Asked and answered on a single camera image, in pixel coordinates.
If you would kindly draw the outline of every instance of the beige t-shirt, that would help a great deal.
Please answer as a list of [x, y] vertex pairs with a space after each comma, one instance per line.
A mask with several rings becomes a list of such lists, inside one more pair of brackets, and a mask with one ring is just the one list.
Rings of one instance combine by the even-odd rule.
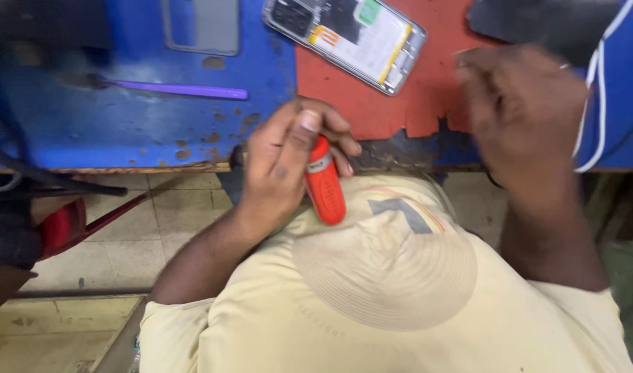
[[428, 181], [342, 190], [342, 223], [307, 210], [217, 298], [150, 302], [142, 373], [633, 372], [608, 291], [525, 281]]

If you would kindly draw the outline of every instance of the smartphone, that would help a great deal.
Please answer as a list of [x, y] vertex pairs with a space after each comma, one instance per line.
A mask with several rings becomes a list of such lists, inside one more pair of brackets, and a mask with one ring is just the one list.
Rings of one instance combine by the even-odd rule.
[[262, 17], [390, 96], [427, 40], [422, 27], [380, 0], [266, 0]]

